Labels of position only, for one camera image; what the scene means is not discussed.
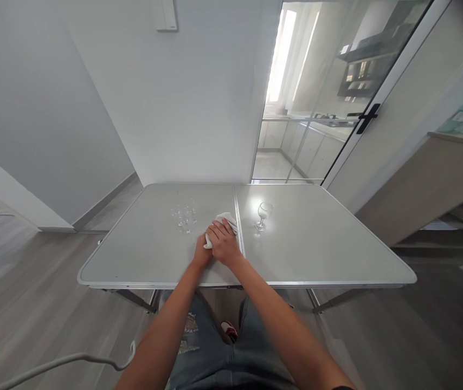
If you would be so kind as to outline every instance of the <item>table leg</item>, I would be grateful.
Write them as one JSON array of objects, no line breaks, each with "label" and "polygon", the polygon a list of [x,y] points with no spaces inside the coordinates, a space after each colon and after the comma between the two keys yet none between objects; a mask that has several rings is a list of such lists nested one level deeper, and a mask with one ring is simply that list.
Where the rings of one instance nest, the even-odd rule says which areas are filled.
[{"label": "table leg", "polygon": [[325,303],[320,304],[314,291],[312,289],[307,289],[307,294],[309,295],[309,298],[311,299],[311,302],[314,306],[313,313],[315,314],[321,314],[327,309],[330,309],[334,306],[339,306],[342,303],[350,301],[351,299],[354,299],[368,292],[369,289],[352,289],[334,297]]},{"label": "table leg", "polygon": [[154,290],[152,293],[152,299],[150,299],[150,303],[145,302],[144,299],[138,297],[130,290],[115,290],[115,289],[103,289],[104,291],[108,291],[109,293],[116,293],[119,296],[123,297],[127,301],[140,306],[146,309],[147,313],[156,313],[157,312],[157,305],[159,303],[159,290]]}]

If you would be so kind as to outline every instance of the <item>white tabletop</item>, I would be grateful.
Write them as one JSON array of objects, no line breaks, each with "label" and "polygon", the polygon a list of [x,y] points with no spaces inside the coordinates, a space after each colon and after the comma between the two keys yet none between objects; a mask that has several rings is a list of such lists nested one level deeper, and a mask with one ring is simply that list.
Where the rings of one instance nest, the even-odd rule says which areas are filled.
[{"label": "white tabletop", "polygon": [[[191,233],[180,231],[171,209],[196,203]],[[266,230],[261,202],[274,205]],[[300,184],[147,186],[80,269],[78,281],[98,288],[173,288],[191,261],[195,240],[215,216],[239,214],[245,257],[275,287],[396,287],[414,283],[414,272],[333,196]],[[202,287],[238,285],[213,262]]]}]

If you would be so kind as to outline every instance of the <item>person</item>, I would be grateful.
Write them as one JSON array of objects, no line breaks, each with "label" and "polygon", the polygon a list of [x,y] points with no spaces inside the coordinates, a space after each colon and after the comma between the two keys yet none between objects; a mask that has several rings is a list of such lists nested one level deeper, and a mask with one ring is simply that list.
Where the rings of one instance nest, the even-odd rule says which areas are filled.
[{"label": "person", "polygon": [[[354,389],[329,352],[290,305],[244,258],[226,220],[197,239],[194,259],[145,332],[117,390]],[[225,343],[199,294],[212,256],[236,276],[248,297],[239,337]]]}]

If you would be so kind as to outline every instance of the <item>door frame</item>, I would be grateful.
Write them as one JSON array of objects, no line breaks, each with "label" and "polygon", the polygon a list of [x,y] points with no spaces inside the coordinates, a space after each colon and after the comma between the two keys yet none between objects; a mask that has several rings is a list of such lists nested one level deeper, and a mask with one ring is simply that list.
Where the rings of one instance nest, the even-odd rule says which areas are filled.
[{"label": "door frame", "polygon": [[[431,30],[434,28],[439,18],[445,12],[448,5],[452,0],[433,0],[428,7],[427,11],[417,24],[413,34],[409,38],[409,41],[401,51],[400,55],[396,59],[393,67],[389,71],[389,74],[383,81],[379,90],[376,92],[376,95],[369,102],[363,114],[370,112],[374,105],[380,105],[384,103],[387,96],[390,94],[394,85],[398,82],[401,75],[407,68],[408,64],[411,62],[412,58],[416,55],[420,46],[423,44],[427,36],[430,34]],[[329,168],[324,180],[321,183],[321,186],[326,190],[329,188],[336,175],[342,169],[342,166],[349,158],[349,155],[355,148],[356,144],[360,141],[360,138],[363,136],[364,132],[367,129],[370,129],[370,124],[368,124],[367,129],[362,134],[357,134],[358,129],[364,125],[365,121],[370,121],[371,119],[362,119],[354,127],[351,135],[347,139],[347,142],[344,144],[344,147],[337,155],[335,161]]]}]

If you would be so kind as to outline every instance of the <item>hand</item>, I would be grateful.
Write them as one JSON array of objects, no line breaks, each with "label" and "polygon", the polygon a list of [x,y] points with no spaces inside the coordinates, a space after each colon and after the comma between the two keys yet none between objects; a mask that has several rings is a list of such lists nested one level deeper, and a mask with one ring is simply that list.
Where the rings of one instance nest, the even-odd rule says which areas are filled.
[{"label": "hand", "polygon": [[230,268],[234,262],[244,259],[239,244],[233,233],[232,227],[227,220],[223,218],[223,223],[213,221],[213,225],[210,225],[206,230],[206,234],[210,237],[213,245],[213,255],[223,263],[225,266]]},{"label": "hand", "polygon": [[198,265],[201,269],[205,269],[211,260],[211,249],[206,249],[206,236],[201,235],[197,237],[197,245],[195,247],[194,260],[192,263]]}]

